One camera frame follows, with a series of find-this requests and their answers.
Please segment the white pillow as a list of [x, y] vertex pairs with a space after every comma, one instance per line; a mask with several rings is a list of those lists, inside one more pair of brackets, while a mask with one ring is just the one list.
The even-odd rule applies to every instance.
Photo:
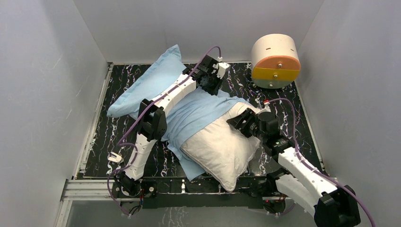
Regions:
[[258, 138], [247, 138], [227, 123], [228, 119], [238, 116], [248, 108], [255, 113], [264, 111], [238, 102], [180, 147], [184, 154], [212, 175], [228, 192], [234, 191], [238, 177], [247, 169], [260, 146]]

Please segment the light blue pillowcase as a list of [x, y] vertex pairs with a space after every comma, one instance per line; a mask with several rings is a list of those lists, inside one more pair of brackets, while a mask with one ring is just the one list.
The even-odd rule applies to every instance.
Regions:
[[[109, 107], [107, 116], [112, 118], [129, 115], [139, 116], [139, 105], [143, 99], [159, 95], [177, 79], [185, 66], [182, 64], [178, 45], [166, 50], [131, 87], [129, 87]], [[168, 149], [178, 158], [187, 178], [192, 180], [206, 171], [180, 147], [192, 135], [221, 117], [238, 102], [250, 104], [246, 100], [219, 91], [212, 96], [202, 89], [196, 89], [185, 96], [166, 116], [167, 131], [162, 141], [167, 141]]]

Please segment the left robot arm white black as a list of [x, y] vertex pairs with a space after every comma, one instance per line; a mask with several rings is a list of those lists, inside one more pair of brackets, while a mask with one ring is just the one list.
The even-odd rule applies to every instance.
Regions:
[[197, 88], [210, 95], [217, 95], [229, 68], [230, 64], [223, 62], [221, 57], [214, 59], [206, 55], [195, 67], [183, 70], [159, 95], [151, 100], [141, 101], [139, 116], [134, 122], [137, 135], [131, 156], [126, 166], [114, 174], [117, 190], [124, 191], [130, 197], [136, 197], [143, 192], [140, 180], [154, 144], [161, 140], [167, 131], [167, 114]]

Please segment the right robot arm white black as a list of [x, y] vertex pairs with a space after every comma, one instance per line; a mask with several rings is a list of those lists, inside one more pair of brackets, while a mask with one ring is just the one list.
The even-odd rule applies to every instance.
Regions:
[[279, 129], [275, 114], [250, 108], [227, 123], [247, 138], [257, 138], [281, 168], [266, 176], [267, 192], [289, 196], [304, 208], [318, 227], [355, 227], [361, 218], [351, 187], [338, 186], [296, 151]]

